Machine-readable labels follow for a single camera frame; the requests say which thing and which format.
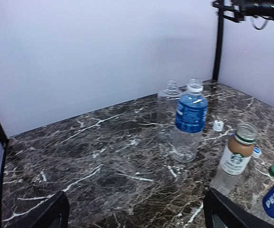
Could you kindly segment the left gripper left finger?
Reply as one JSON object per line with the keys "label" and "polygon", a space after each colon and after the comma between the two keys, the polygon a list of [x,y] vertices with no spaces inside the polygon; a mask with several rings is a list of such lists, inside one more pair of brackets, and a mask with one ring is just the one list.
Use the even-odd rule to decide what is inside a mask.
{"label": "left gripper left finger", "polygon": [[70,205],[65,192],[58,191],[7,228],[67,228],[69,212]]}

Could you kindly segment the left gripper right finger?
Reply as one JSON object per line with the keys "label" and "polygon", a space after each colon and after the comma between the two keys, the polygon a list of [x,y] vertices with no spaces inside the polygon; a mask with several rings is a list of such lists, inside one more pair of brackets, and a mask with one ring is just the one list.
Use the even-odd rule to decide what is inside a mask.
{"label": "left gripper right finger", "polygon": [[207,228],[273,228],[274,225],[248,213],[214,188],[203,200]]}

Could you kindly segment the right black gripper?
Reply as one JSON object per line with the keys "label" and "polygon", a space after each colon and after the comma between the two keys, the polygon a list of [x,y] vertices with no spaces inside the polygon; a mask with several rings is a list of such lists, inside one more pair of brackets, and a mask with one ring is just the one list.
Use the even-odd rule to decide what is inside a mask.
{"label": "right black gripper", "polygon": [[223,18],[239,23],[245,20],[245,0],[230,0],[231,5],[225,5],[224,0],[214,0],[212,6],[223,10]]}

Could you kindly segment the green cap coffee bottle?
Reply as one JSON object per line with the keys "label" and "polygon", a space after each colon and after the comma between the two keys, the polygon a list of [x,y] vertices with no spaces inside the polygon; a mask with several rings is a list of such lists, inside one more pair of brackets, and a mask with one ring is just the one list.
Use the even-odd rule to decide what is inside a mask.
{"label": "green cap coffee bottle", "polygon": [[224,147],[215,177],[210,183],[211,188],[224,195],[229,194],[252,157],[256,135],[257,129],[251,123],[237,125]]}

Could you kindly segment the blue bottle cap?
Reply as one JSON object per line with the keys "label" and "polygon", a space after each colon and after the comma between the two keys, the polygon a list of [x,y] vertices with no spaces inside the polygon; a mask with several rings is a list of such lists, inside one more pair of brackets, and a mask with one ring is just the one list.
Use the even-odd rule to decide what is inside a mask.
{"label": "blue bottle cap", "polygon": [[261,155],[262,155],[261,149],[258,147],[254,147],[252,157],[259,158]]}

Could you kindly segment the white bottle cap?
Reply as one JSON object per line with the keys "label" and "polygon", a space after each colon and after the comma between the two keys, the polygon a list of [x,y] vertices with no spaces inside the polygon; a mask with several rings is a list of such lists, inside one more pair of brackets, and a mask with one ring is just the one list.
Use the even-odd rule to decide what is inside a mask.
{"label": "white bottle cap", "polygon": [[224,122],[221,120],[214,120],[213,123],[213,130],[216,132],[221,132],[223,130],[224,127]]}

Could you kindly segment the clear white cap bottle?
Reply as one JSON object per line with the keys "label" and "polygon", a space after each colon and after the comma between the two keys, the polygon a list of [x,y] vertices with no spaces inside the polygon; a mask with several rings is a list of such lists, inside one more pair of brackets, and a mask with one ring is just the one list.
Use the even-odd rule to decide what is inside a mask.
{"label": "clear white cap bottle", "polygon": [[157,136],[162,141],[172,141],[176,107],[181,94],[175,80],[169,80],[157,94]]}

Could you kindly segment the blue label water bottle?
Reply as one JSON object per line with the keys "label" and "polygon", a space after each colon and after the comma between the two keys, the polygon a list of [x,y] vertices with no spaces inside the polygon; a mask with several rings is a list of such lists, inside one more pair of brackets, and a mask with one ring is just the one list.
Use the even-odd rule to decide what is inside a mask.
{"label": "blue label water bottle", "polygon": [[203,89],[200,79],[191,79],[177,102],[172,157],[179,162],[191,162],[196,158],[208,107]]}

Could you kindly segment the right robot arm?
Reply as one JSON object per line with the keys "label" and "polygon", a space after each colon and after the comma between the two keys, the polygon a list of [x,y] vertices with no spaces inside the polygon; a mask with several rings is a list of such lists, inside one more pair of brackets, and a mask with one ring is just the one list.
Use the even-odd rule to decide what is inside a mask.
{"label": "right robot arm", "polygon": [[274,0],[231,0],[228,5],[223,0],[214,0],[212,6],[233,13],[232,17],[223,15],[223,18],[235,23],[250,17],[256,30],[263,30],[269,21],[274,21]]}

